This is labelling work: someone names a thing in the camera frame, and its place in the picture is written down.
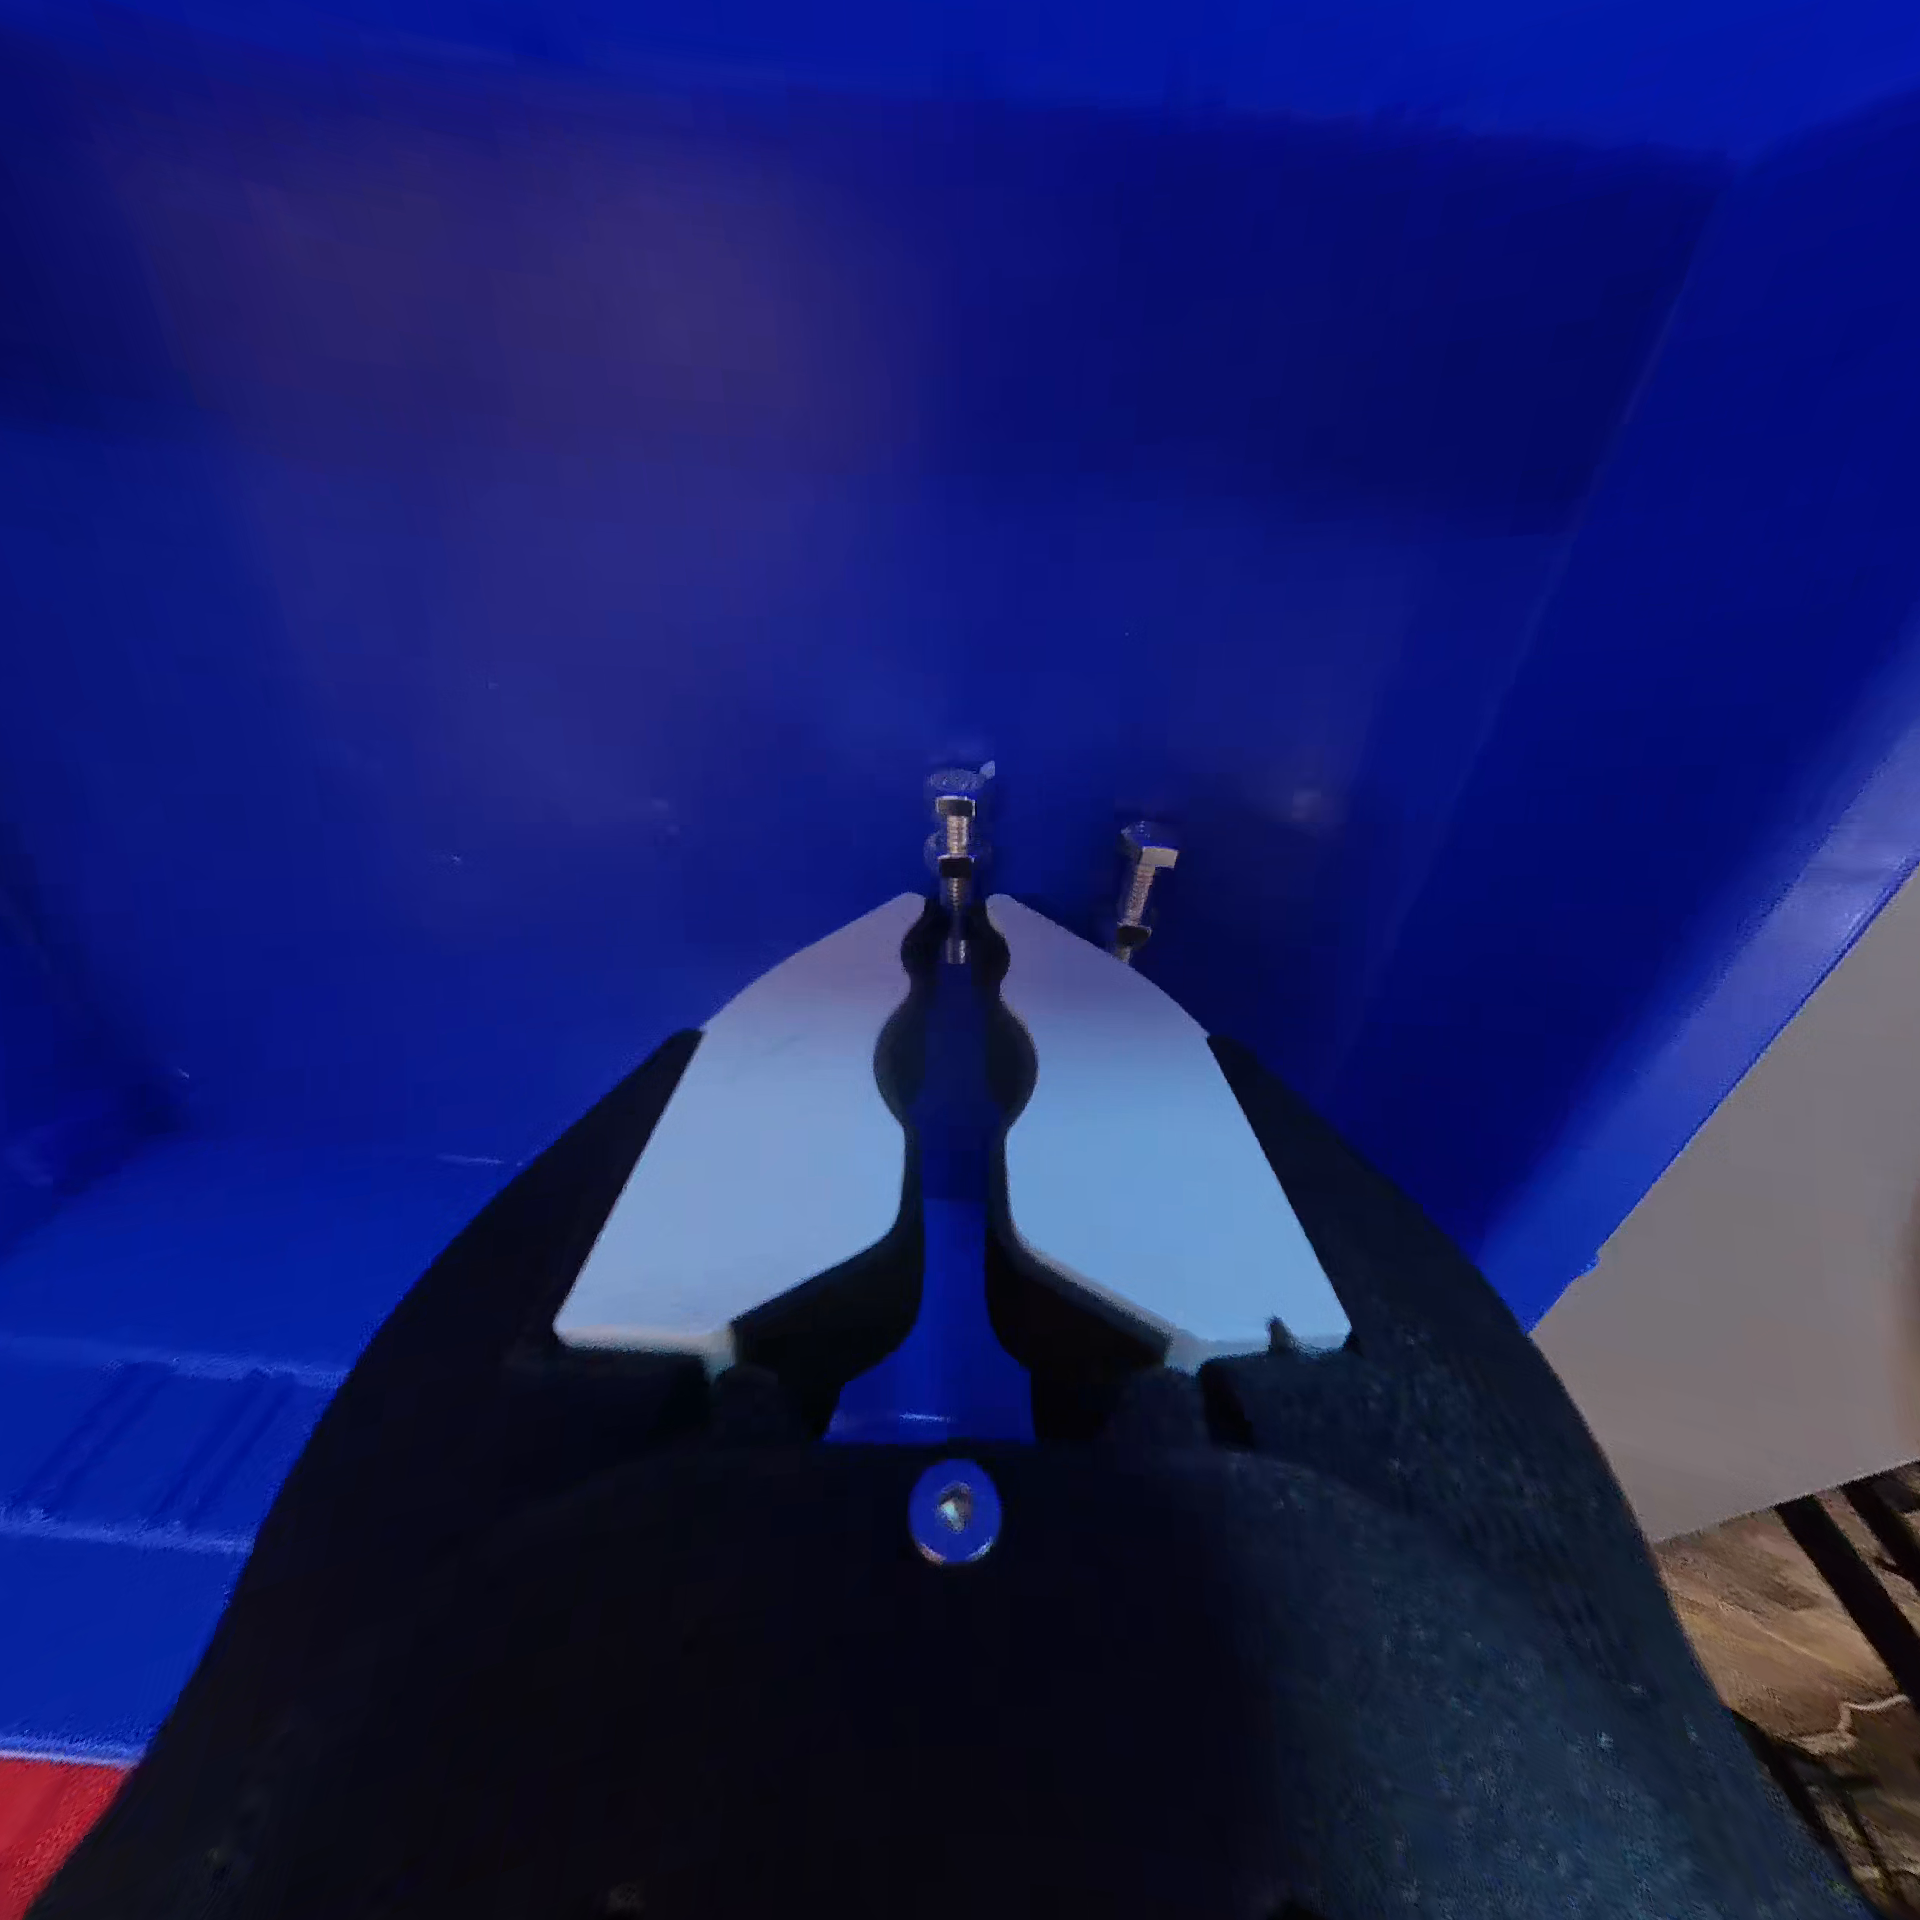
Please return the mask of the silver threaded bolt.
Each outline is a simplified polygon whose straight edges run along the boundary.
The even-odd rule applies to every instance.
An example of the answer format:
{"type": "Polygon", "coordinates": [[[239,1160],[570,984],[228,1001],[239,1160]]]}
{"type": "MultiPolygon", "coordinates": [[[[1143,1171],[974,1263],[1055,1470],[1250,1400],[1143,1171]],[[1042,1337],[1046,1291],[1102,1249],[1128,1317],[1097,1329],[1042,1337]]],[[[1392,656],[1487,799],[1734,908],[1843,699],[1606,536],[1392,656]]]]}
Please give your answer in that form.
{"type": "Polygon", "coordinates": [[[946,766],[927,779],[930,816],[924,857],[940,883],[948,910],[964,912],[977,895],[982,875],[993,863],[993,787],[996,769],[979,766],[946,766]]]}

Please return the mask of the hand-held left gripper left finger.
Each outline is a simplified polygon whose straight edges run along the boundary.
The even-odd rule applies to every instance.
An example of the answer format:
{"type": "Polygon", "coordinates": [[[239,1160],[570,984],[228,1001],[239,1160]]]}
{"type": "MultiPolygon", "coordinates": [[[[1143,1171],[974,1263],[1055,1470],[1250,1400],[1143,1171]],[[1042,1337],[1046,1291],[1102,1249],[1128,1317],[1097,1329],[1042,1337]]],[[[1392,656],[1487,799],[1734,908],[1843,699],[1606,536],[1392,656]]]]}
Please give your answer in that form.
{"type": "Polygon", "coordinates": [[[875,1057],[927,904],[882,900],[702,1027],[558,1310],[563,1345],[730,1366],[753,1312],[897,1224],[906,1128],[875,1057]]]}

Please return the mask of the blue plastic bin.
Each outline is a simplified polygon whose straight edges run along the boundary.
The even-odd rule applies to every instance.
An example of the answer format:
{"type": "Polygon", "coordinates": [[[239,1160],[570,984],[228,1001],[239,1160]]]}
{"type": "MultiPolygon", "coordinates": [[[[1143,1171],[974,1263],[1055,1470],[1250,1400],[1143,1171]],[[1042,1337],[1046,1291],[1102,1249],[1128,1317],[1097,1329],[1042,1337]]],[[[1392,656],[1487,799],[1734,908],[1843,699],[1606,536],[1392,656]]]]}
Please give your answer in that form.
{"type": "Polygon", "coordinates": [[[1650,1531],[1913,1459],[1915,4],[4,4],[7,1759],[940,760],[1650,1531]]]}

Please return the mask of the red plastic bin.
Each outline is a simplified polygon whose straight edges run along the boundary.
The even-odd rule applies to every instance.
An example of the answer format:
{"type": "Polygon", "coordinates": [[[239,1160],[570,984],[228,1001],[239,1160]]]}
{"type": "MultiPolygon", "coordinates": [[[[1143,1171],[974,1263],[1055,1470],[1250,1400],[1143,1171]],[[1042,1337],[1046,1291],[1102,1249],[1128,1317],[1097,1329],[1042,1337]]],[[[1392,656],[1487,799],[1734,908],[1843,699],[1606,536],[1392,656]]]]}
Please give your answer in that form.
{"type": "Polygon", "coordinates": [[[130,1766],[2,1758],[2,1918],[23,1918],[130,1766]]]}

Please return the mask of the short silver hex bolt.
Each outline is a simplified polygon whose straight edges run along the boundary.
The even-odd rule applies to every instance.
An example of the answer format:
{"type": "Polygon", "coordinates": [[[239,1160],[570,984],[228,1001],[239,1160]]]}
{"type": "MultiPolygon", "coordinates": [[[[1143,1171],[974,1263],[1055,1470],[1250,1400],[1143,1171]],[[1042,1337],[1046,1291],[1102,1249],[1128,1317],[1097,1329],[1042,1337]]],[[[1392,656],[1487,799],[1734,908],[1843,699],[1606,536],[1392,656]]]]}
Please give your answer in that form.
{"type": "Polygon", "coordinates": [[[1120,889],[1112,924],[1112,955],[1134,964],[1153,940],[1150,908],[1156,880],[1179,861],[1179,833],[1156,821],[1134,821],[1120,830],[1120,889]]]}

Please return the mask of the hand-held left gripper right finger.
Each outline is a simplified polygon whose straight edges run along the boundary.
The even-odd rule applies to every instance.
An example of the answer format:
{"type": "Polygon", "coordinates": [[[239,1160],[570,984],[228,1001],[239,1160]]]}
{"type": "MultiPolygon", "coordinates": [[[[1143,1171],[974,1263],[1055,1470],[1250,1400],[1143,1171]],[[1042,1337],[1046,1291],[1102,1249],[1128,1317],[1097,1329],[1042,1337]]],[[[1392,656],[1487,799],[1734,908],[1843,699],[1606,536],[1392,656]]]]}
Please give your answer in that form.
{"type": "Polygon", "coordinates": [[[1000,1001],[1031,1062],[1002,1160],[1022,1254],[1167,1364],[1339,1351],[1351,1317],[1220,1069],[1136,967],[1014,895],[1000,1001]]]}

